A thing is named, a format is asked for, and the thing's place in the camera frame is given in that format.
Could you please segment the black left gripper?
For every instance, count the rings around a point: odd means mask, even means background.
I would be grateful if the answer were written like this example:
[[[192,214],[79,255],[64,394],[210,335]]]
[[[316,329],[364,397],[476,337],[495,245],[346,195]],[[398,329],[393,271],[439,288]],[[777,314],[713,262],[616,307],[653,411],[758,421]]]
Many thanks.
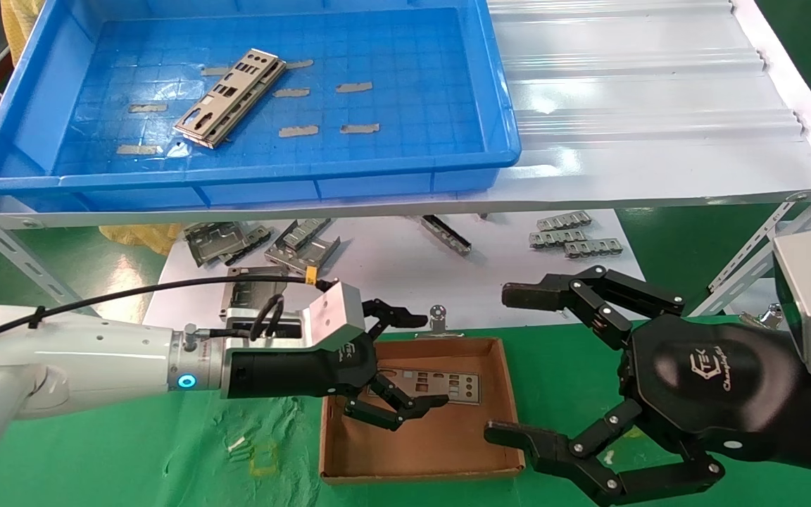
[[[446,394],[412,397],[379,372],[373,340],[388,327],[417,330],[428,325],[428,315],[412,314],[380,299],[363,302],[365,318],[377,322],[336,350],[296,352],[232,351],[225,359],[225,398],[267,399],[291,396],[321,398],[358,394],[365,386],[386,408],[350,396],[344,416],[380,429],[396,431],[407,420],[423,418],[448,403]]]

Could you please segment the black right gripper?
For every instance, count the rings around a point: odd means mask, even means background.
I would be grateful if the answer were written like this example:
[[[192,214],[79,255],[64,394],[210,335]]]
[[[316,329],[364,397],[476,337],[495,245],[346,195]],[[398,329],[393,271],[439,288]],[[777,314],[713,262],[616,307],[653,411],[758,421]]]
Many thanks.
[[[704,493],[725,475],[705,451],[811,469],[811,373],[788,334],[682,320],[677,315],[685,298],[601,265],[547,274],[536,284],[506,283],[502,303],[569,311],[612,350],[627,349],[622,394],[634,400],[622,401],[574,439],[496,420],[484,430],[486,442],[521,450],[535,472],[573,482],[596,505]],[[615,307],[650,321],[632,331]],[[637,418],[638,427],[681,462],[624,472],[605,466],[600,453]]]

